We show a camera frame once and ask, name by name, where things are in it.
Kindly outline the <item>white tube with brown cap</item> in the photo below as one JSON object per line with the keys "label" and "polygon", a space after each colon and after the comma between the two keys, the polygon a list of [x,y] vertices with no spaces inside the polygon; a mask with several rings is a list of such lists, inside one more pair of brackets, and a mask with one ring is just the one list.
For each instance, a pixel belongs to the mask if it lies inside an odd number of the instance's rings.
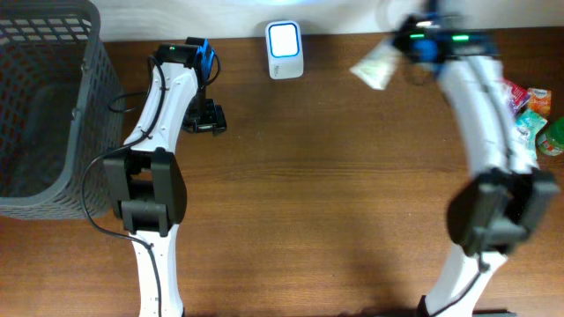
{"label": "white tube with brown cap", "polygon": [[395,73],[401,53],[385,39],[354,64],[350,72],[374,90],[386,89]]}

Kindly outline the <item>red purple floral pack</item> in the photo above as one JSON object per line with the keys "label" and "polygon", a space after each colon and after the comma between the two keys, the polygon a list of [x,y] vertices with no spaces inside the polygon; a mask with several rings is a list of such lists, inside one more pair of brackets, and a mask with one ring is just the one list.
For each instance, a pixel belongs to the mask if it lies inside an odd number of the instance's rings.
{"label": "red purple floral pack", "polygon": [[527,104],[531,95],[520,85],[517,85],[507,79],[503,80],[503,84],[508,95],[508,107],[512,115],[517,115]]}

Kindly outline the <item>orange tissue packet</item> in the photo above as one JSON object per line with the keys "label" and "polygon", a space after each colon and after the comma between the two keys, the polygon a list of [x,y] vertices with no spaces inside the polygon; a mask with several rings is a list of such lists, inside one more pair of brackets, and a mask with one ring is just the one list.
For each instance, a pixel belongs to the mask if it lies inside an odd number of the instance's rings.
{"label": "orange tissue packet", "polygon": [[530,98],[527,108],[544,118],[548,118],[551,113],[552,92],[544,89],[529,88],[528,93]]}

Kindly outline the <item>teal tissue packet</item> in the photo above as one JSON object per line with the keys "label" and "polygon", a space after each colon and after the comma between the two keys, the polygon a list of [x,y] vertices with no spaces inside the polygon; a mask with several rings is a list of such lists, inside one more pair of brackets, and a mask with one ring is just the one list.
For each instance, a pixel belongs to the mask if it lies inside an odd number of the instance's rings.
{"label": "teal tissue packet", "polygon": [[547,119],[540,114],[526,109],[516,119],[515,132],[523,145],[533,146],[537,133],[547,124]]}

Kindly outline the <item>green lid glass jar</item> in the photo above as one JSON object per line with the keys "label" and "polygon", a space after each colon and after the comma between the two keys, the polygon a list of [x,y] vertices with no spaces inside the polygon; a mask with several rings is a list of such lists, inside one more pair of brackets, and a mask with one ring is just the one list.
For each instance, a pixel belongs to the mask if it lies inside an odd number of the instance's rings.
{"label": "green lid glass jar", "polygon": [[561,117],[538,136],[537,147],[545,155],[558,156],[563,153],[563,121]]}

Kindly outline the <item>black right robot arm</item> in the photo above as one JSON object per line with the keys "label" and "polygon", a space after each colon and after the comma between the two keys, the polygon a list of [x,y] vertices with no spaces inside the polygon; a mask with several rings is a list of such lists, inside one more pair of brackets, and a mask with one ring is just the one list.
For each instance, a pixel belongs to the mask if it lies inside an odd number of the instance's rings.
{"label": "black right robot arm", "polygon": [[401,55],[431,71],[454,110],[470,171],[447,209],[449,257],[414,313],[473,316],[489,281],[531,238],[560,188],[519,141],[493,39],[463,28],[443,6],[425,1],[392,37]]}

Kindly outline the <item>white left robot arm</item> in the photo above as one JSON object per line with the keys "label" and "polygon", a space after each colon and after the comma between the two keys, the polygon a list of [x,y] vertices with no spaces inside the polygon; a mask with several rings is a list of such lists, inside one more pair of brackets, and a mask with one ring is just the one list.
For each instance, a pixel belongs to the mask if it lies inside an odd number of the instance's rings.
{"label": "white left robot arm", "polygon": [[183,316],[176,238],[188,194],[175,150],[183,131],[214,136],[226,131],[222,107],[206,96],[221,66],[208,40],[188,38],[159,45],[148,69],[151,85],[143,111],[103,167],[113,211],[134,247],[140,315]]}

